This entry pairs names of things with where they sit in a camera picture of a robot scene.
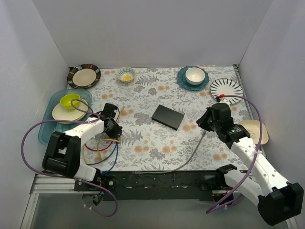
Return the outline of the black network switch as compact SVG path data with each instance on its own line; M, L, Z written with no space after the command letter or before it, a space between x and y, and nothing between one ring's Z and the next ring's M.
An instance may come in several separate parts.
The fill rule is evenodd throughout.
M152 120L174 130L178 130L183 118L184 114L179 113L163 105L158 105L157 109L152 115Z

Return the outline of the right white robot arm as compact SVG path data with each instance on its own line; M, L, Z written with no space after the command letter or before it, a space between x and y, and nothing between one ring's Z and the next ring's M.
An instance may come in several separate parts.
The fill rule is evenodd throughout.
M253 139L242 125L234 123L229 105L213 104L197 120L200 128L214 131L251 172L237 190L257 206L259 214L270 226L293 218L302 211L304 190L290 183L276 171L266 157L256 151Z

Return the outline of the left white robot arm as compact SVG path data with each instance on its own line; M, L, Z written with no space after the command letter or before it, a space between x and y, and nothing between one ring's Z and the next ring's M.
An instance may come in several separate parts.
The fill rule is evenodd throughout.
M101 171L81 161L81 150L84 144L94 136L105 133L110 139L117 140L122 135L122 127L115 117L119 108L106 103L97 116L90 115L84 124L65 131L51 134L42 162L43 169L68 178L85 180L89 190L96 191L101 187Z

